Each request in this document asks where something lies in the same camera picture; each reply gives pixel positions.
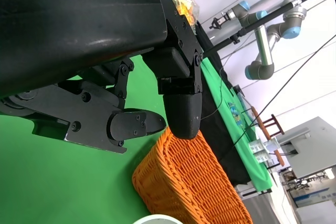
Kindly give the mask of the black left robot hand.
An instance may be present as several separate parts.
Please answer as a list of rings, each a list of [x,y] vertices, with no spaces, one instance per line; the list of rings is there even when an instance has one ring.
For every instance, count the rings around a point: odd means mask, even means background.
[[[154,73],[165,116],[126,108],[131,58]],[[201,122],[202,49],[173,0],[1,0],[1,114],[35,135],[115,153]]]

